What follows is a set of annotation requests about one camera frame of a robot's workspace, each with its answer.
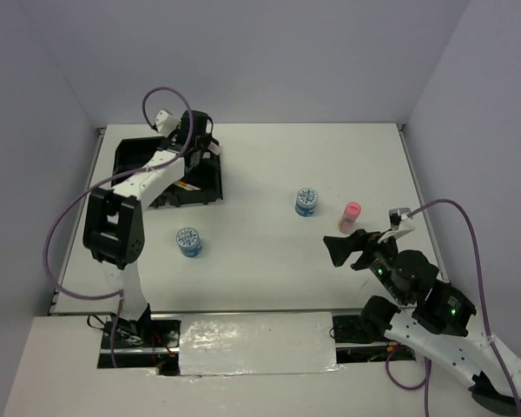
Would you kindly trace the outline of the thin orange highlighter pen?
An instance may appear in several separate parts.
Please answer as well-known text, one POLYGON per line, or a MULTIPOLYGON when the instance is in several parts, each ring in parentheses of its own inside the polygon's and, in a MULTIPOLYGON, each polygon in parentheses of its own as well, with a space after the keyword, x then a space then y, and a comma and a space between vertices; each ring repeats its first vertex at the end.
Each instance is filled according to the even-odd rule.
POLYGON ((184 182, 184 181, 178 181, 178 182, 176 183, 176 185, 177 185, 178 187, 180 187, 180 188, 182 188, 182 189, 186 189, 186 190, 188 190, 188 191, 201 191, 201 188, 196 187, 196 186, 194 186, 194 185, 192 185, 192 184, 189 184, 189 183, 187 183, 187 182, 184 182))

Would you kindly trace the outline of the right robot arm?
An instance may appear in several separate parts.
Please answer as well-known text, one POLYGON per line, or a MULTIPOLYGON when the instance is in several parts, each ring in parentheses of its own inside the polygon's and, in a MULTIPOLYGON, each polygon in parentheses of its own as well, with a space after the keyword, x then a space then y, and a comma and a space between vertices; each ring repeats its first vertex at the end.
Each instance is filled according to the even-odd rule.
POLYGON ((481 407, 521 416, 521 359, 485 332, 473 302, 441 281, 422 252, 399 250, 394 238, 364 229, 323 242, 336 267, 358 254, 352 270, 370 271, 389 294, 371 296, 357 320, 335 318, 337 342, 396 341, 454 375, 481 407))

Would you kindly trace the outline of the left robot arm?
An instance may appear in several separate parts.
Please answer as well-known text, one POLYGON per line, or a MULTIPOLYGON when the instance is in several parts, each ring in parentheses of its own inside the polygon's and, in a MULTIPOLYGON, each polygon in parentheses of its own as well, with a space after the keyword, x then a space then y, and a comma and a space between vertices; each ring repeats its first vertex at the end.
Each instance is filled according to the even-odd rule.
POLYGON ((106 329, 135 347, 152 341, 156 333, 137 266, 145 246, 144 212, 208 205, 223 197, 221 147, 211 116, 192 110, 174 117, 162 110, 155 129, 156 136, 119 143, 109 187, 89 194, 82 238, 115 290, 122 292, 122 309, 106 329))

